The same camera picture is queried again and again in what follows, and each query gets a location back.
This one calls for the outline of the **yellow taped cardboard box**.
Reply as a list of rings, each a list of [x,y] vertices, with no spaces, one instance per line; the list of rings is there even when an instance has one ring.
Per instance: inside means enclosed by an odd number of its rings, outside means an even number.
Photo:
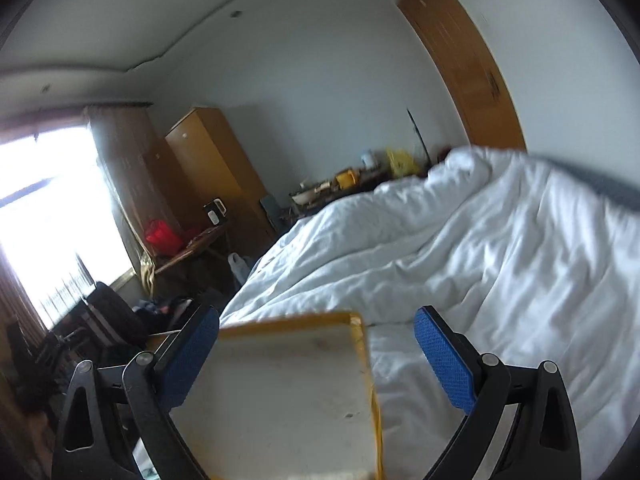
[[[355,312],[222,328],[169,417],[212,479],[381,479],[382,422]]]

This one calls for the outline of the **black suitcase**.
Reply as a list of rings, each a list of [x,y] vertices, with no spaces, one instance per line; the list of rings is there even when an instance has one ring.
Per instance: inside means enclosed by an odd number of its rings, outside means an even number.
[[[104,348],[144,348],[148,331],[125,300],[110,286],[96,282],[82,300],[80,319]]]

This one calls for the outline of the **red plastic bag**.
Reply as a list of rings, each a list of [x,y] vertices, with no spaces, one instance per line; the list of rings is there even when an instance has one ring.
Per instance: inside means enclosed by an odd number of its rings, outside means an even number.
[[[152,220],[144,231],[145,240],[162,256],[178,255],[184,247],[183,239],[164,220]]]

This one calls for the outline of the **white duvet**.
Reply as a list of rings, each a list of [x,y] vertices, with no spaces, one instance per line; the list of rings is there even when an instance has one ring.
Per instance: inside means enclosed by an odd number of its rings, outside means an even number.
[[[424,178],[300,220],[224,309],[224,325],[359,313],[382,413],[383,465],[419,479],[459,425],[413,335],[433,306],[481,352],[559,365],[582,474],[639,416],[639,216],[544,160],[458,148]]]

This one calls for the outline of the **wooden side table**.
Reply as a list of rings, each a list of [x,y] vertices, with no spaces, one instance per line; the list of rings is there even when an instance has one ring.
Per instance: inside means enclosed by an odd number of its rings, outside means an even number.
[[[225,263],[228,258],[228,253],[231,252],[229,226],[229,223],[223,223],[219,226],[212,226],[211,228],[204,230],[196,237],[192,238],[181,252],[178,252],[177,255],[173,256],[156,268],[154,275],[160,275],[175,266],[178,266],[178,264],[191,258],[195,258],[201,254],[210,255],[216,260]],[[224,247],[226,248],[225,252],[221,252],[220,250],[213,248],[213,244],[218,242],[218,240],[224,241]]]

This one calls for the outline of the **black electric kettle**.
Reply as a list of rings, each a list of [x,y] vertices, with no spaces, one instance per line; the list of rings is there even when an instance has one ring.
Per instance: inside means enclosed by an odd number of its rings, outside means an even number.
[[[213,198],[209,203],[203,206],[203,209],[213,226],[220,226],[227,221],[228,208],[221,198]]]

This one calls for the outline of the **wooden wardrobe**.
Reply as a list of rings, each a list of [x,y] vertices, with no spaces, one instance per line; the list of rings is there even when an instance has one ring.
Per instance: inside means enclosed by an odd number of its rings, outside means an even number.
[[[165,136],[202,205],[219,198],[228,208],[232,249],[258,258],[276,241],[260,201],[268,195],[227,118],[194,107]]]

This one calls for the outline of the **brown curtain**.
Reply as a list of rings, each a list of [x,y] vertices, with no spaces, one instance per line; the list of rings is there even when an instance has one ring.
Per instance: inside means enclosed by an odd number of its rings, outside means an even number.
[[[139,274],[152,274],[156,250],[145,230],[154,220],[174,226],[176,218],[143,159],[157,140],[151,119],[145,108],[135,106],[89,105],[84,113],[126,251]]]

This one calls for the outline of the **white pan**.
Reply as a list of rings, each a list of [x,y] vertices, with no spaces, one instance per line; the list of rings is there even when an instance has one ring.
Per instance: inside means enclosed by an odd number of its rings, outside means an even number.
[[[302,188],[291,195],[292,202],[297,206],[306,206],[318,200],[323,194],[332,190],[332,182],[324,181],[311,188]]]

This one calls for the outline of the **yellow plastic bag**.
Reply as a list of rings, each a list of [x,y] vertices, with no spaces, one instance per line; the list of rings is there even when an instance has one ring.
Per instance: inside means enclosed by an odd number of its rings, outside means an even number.
[[[393,179],[401,179],[420,174],[420,166],[406,150],[402,148],[398,148],[398,150],[388,148],[385,153]]]

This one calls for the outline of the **yellow pot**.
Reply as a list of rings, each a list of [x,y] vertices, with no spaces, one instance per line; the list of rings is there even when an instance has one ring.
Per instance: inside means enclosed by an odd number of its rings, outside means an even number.
[[[335,182],[341,191],[353,188],[359,183],[359,172],[348,168],[335,175]]]

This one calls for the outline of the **wooden door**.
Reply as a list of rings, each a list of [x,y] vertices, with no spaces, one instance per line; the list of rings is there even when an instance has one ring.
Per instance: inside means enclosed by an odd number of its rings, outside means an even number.
[[[399,0],[454,101],[472,144],[524,151],[525,139],[498,65],[459,0]]]

